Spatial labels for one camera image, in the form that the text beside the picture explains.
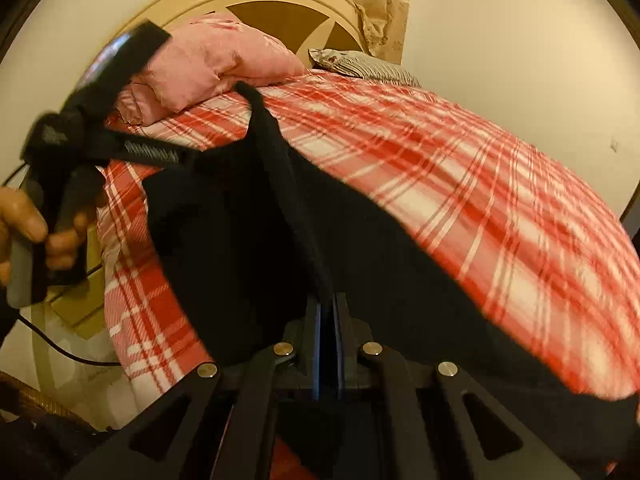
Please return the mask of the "person's left hand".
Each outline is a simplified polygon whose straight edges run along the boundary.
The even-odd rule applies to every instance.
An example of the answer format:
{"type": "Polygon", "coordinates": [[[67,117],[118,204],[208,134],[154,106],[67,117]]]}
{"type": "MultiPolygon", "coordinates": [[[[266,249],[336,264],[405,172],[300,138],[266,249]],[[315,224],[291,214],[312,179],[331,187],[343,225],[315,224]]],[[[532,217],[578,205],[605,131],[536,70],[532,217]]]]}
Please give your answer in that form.
{"type": "Polygon", "coordinates": [[[63,271],[75,263],[79,249],[85,243],[91,223],[96,221],[96,211],[104,207],[106,196],[101,190],[90,206],[79,211],[73,226],[54,234],[48,233],[47,222],[32,200],[17,188],[1,188],[1,285],[6,287],[11,276],[11,238],[21,234],[35,244],[46,248],[46,263],[50,270],[63,271]]]}

